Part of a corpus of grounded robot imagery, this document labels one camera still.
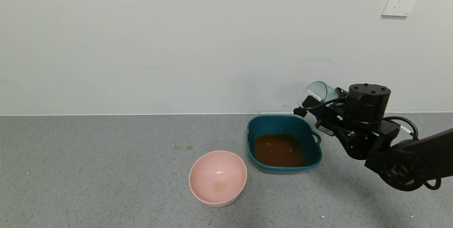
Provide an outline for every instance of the clear plastic cup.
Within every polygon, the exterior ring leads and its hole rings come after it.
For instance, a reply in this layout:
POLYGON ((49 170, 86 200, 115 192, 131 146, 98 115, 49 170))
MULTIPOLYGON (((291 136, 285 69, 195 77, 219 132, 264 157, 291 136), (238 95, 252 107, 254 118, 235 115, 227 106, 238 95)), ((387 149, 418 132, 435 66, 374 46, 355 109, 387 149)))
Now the clear plastic cup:
POLYGON ((311 83, 305 89, 304 94, 302 94, 302 96, 297 101, 299 107, 302 107, 302 103, 309 95, 313 96, 320 102, 328 102, 331 99, 338 98, 339 96, 337 91, 335 91, 333 87, 329 86, 328 84, 322 81, 316 81, 311 83))

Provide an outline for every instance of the black cable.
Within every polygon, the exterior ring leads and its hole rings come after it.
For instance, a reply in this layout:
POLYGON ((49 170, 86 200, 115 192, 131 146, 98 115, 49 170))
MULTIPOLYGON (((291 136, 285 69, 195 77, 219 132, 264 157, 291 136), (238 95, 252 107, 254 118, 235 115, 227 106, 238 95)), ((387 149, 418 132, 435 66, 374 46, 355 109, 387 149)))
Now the black cable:
POLYGON ((440 178, 436 178, 436 183, 435 185, 431 185, 430 183, 428 182, 425 182, 424 185, 428 188, 428 189, 431 189, 431 190, 437 190, 440 188, 440 183, 442 182, 442 180, 440 178))
POLYGON ((322 102, 322 103, 319 103, 318 105, 314 105, 312 107, 308 107, 308 108, 305 108, 305 107, 299 107, 297 108, 298 110, 312 110, 312 109, 317 109, 319 107, 322 107, 322 106, 325 106, 327 104, 331 104, 333 102, 338 102, 338 101, 343 101, 345 100, 346 97, 340 97, 340 98, 337 98, 337 99, 331 99, 330 101, 327 101, 327 102, 322 102))
POLYGON ((412 135, 413 139, 419 139, 419 130, 417 129, 417 126, 409 119, 406 117, 401 117, 401 116, 388 116, 384 117, 383 120, 400 120, 403 122, 408 123, 412 127, 412 131, 414 131, 414 135, 412 135))

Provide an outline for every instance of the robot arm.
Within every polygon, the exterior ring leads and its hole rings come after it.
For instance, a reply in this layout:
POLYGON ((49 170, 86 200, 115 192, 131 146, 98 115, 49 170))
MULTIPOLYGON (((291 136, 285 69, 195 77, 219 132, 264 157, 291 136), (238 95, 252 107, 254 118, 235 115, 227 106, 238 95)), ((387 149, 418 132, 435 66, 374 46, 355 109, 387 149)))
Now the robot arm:
POLYGON ((453 175, 453 128, 418 139, 416 126, 403 117, 384 118, 390 89, 371 84, 356 84, 349 91, 335 89, 337 99, 320 102, 308 96, 294 114, 307 112, 316 119, 316 128, 338 138, 347 154, 365 160, 365 166, 376 172, 388 185, 402 191, 413 191, 422 185, 436 190, 441 178, 453 175), (413 132, 395 120, 408 122, 413 132), (413 139, 391 145, 403 129, 413 139), (431 186, 428 180, 435 179, 431 186))

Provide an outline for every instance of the label sticker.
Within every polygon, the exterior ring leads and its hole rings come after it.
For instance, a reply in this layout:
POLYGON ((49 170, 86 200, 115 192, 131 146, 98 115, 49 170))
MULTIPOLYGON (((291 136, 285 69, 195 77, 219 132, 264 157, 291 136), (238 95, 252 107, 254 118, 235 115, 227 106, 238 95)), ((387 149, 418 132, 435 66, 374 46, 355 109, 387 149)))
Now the label sticker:
POLYGON ((412 131, 410 131, 408 128, 406 128, 406 127, 404 127, 402 125, 401 125, 401 130, 403 130, 403 131, 405 131, 406 133, 409 133, 409 134, 412 133, 412 131))
POLYGON ((325 128, 324 126, 322 125, 319 125, 319 127, 317 128, 318 130, 324 132, 325 134, 328 134, 330 136, 333 136, 333 131, 330 131, 329 129, 325 128))

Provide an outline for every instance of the brown liquid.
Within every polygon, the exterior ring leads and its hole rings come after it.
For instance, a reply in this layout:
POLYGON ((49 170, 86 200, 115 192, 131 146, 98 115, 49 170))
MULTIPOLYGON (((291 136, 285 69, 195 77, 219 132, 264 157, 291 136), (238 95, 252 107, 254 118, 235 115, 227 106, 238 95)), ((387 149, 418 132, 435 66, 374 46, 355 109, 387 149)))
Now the brown liquid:
POLYGON ((269 166, 305 166, 305 155, 291 135, 260 135, 255 139, 255 158, 269 166))

